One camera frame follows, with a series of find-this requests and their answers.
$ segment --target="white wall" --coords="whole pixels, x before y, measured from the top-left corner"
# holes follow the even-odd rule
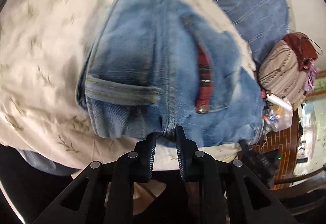
[[[291,0],[296,31],[305,33],[324,51],[315,65],[326,69],[326,3],[324,0]]]

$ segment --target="denim pocket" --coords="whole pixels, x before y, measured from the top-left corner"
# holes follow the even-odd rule
[[[239,80],[241,62],[239,48],[230,33],[214,31],[199,16],[185,15],[182,18],[195,45],[204,51],[209,63],[213,89],[209,112],[225,109],[230,104],[235,85]]]
[[[155,51],[159,1],[114,0],[94,43],[82,86],[99,136],[143,138],[151,129],[146,114],[159,104],[162,91],[154,87],[160,74],[154,70],[159,57]]]

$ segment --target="metal screw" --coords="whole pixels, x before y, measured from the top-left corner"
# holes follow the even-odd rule
[[[234,160],[233,161],[233,165],[235,166],[235,167],[241,167],[242,166],[242,161],[240,161],[240,160]]]
[[[135,151],[131,151],[130,153],[128,153],[129,158],[136,158],[137,156],[138,156],[138,153],[136,153]]]
[[[91,163],[91,168],[92,168],[92,169],[96,169],[96,168],[98,168],[98,167],[100,167],[100,163],[99,163],[98,161],[95,161],[95,162],[92,162],[92,163]]]
[[[198,158],[204,157],[205,152],[201,151],[201,150],[197,150],[195,151],[195,156]]]

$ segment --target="purple cloth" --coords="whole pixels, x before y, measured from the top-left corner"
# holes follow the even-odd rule
[[[314,64],[312,63],[310,65],[309,70],[306,72],[307,78],[306,81],[304,82],[304,90],[307,93],[311,92],[314,89],[314,82],[316,80],[318,72],[319,72],[319,68],[314,66]]]

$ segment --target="plastic bag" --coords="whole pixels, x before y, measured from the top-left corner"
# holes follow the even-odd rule
[[[268,115],[264,116],[264,120],[269,124],[273,131],[281,131],[289,128],[292,124],[293,111],[286,110],[278,105],[270,108]]]

